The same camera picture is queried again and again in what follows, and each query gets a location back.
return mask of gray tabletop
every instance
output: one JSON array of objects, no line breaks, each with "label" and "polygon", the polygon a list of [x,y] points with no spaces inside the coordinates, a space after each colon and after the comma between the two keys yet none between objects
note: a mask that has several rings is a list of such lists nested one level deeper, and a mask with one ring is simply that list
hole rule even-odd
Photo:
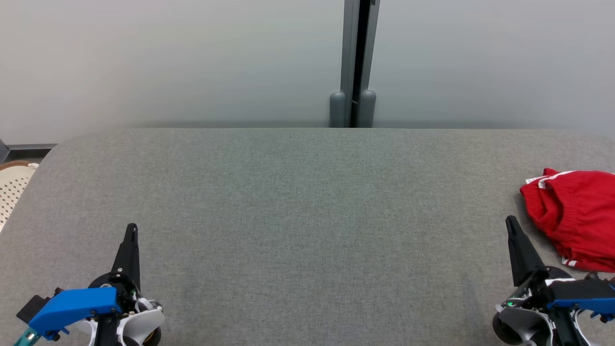
[{"label": "gray tabletop", "polygon": [[[61,143],[0,233],[0,339],[34,294],[83,288],[140,229],[161,345],[501,345],[504,219],[545,167],[615,171],[615,142],[555,131],[139,129]],[[572,269],[573,276],[584,273]],[[608,345],[615,324],[582,319]],[[84,336],[58,345],[87,345]]]}]

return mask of black wheel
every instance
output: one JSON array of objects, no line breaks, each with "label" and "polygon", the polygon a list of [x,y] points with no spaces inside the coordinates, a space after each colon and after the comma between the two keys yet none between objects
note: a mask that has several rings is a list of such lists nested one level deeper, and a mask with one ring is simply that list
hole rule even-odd
[{"label": "black wheel", "polygon": [[145,341],[143,341],[143,346],[157,346],[161,337],[162,331],[160,327],[158,327],[145,339]]},{"label": "black wheel", "polygon": [[[160,338],[162,337],[162,331],[160,327],[156,328],[145,340],[143,341],[143,346],[156,346],[160,342]],[[139,346],[139,344],[133,339],[125,336],[124,343],[126,346]]]},{"label": "black wheel", "polygon": [[499,313],[493,315],[493,331],[498,338],[509,345],[521,345],[523,340],[508,324],[499,319]]},{"label": "black wheel", "polygon": [[535,342],[536,345],[547,345],[547,341],[549,340],[550,337],[551,337],[550,331],[542,328],[538,330],[538,332],[536,332],[536,334],[534,334],[532,338],[530,338],[530,340]]}]

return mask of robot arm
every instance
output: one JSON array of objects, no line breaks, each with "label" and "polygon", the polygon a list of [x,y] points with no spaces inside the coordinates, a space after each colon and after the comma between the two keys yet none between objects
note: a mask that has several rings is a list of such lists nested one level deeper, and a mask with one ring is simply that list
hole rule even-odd
[{"label": "robot arm", "polygon": [[90,333],[89,346],[157,345],[164,315],[160,304],[141,296],[137,234],[137,225],[129,224],[113,268],[88,288],[34,296],[17,313],[29,328],[15,346],[32,346],[41,337],[57,341],[68,326]]},{"label": "robot arm", "polygon": [[506,218],[510,266],[517,290],[496,308],[493,329],[510,345],[596,346],[576,321],[584,310],[607,323],[615,318],[615,281],[591,273],[575,280],[542,263],[514,216]]}]

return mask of red shorts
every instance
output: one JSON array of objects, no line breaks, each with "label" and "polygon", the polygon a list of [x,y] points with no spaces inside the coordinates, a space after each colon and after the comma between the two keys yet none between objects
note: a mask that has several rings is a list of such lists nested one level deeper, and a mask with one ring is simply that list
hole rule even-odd
[{"label": "red shorts", "polygon": [[545,168],[542,177],[526,183],[521,194],[528,213],[562,263],[615,272],[615,175]]}]

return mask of white stripe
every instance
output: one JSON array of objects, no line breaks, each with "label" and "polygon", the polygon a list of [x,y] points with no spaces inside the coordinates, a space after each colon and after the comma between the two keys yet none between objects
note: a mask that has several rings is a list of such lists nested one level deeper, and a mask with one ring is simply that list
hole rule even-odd
[{"label": "white stripe", "polygon": [[578,261],[575,261],[575,260],[569,260],[566,257],[561,258],[561,264],[567,265],[569,267],[574,267],[577,264],[577,262]]},{"label": "white stripe", "polygon": [[525,185],[533,182],[534,180],[538,180],[538,179],[542,179],[544,177],[548,177],[548,175],[543,175],[542,177],[536,177],[536,178],[529,178],[529,179],[525,179]]},{"label": "white stripe", "polygon": [[551,175],[550,177],[547,178],[543,178],[538,182],[538,188],[547,188],[547,185],[545,184],[545,181],[550,180],[550,179],[555,179],[557,177],[559,177],[560,175],[565,175],[568,173],[572,173],[572,172],[576,172],[576,171],[566,171],[566,172],[560,172],[558,174],[555,175]]}]

